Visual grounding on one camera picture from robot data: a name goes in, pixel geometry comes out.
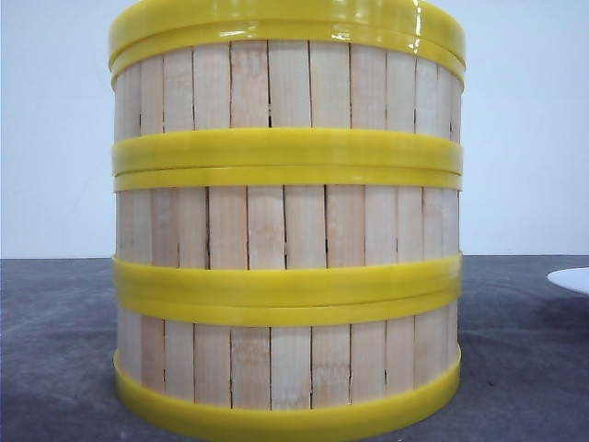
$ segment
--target gray surface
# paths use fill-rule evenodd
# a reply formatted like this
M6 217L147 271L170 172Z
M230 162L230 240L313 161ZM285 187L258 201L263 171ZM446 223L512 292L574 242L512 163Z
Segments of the gray surface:
M546 274L589 257L466 257L462 384L431 418L373 441L585 441L589 297ZM183 441L115 397L109 260L2 261L2 436Z

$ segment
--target white wall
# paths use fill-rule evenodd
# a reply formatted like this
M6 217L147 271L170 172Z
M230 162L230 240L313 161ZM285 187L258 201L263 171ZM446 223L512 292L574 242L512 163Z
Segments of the white wall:
M2 256L109 256L107 28L133 0L2 2ZM436 0L468 37L465 253L589 253L589 2Z

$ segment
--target wooden barrel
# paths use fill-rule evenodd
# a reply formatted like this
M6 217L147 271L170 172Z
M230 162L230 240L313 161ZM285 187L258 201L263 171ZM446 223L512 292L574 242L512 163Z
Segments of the wooden barrel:
M451 399L463 39L411 0L144 0L115 20L131 410L212 440L347 440Z

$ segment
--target yellow base ring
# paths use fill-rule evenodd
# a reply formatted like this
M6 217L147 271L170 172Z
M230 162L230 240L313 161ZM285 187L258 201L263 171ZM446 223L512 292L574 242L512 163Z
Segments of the yellow base ring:
M327 442L376 436L415 424L455 395L460 351L442 376L416 390L377 401L302 411L228 409L181 401L142 387L122 372L115 353L121 401L151 424L184 436L233 442Z

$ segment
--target yellow band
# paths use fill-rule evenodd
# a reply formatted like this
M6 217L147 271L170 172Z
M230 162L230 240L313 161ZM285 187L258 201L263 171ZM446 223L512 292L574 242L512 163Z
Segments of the yellow band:
M464 32L422 0L143 0L110 27L112 84L140 60L200 44L240 40L339 41L430 59L461 81Z
M119 303L146 316L236 326L386 320L459 296L459 255L424 262L304 270L174 269L113 260Z
M325 128L219 129L116 144L115 190L280 184L460 189L462 148L442 138Z
M460 352L439 378L416 390L377 401L314 410L229 409L181 401L142 387L114 356L117 391L132 412L185 436L219 442L328 442L359 439L419 422L444 407L458 389Z

